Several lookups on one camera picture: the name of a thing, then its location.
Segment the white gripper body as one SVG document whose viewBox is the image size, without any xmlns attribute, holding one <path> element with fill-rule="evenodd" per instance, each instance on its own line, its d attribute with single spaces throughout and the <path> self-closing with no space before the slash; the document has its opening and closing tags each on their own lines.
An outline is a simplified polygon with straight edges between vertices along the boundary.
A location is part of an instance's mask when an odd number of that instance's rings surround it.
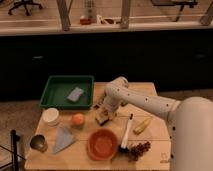
<svg viewBox="0 0 213 171">
<path fill-rule="evenodd" d="M 106 96 L 102 104 L 102 112 L 108 117 L 114 117 L 119 107 L 119 101 L 110 96 Z"/>
</svg>

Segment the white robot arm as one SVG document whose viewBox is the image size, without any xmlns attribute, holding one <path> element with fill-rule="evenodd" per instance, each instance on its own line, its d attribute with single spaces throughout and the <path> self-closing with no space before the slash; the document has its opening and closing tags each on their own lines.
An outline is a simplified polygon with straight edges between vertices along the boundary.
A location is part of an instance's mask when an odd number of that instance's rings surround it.
<svg viewBox="0 0 213 171">
<path fill-rule="evenodd" d="M 178 101 L 128 88 L 125 77 L 106 84 L 103 106 L 115 112 L 125 101 L 171 126 L 170 171 L 213 171 L 213 102 L 203 97 Z"/>
</svg>

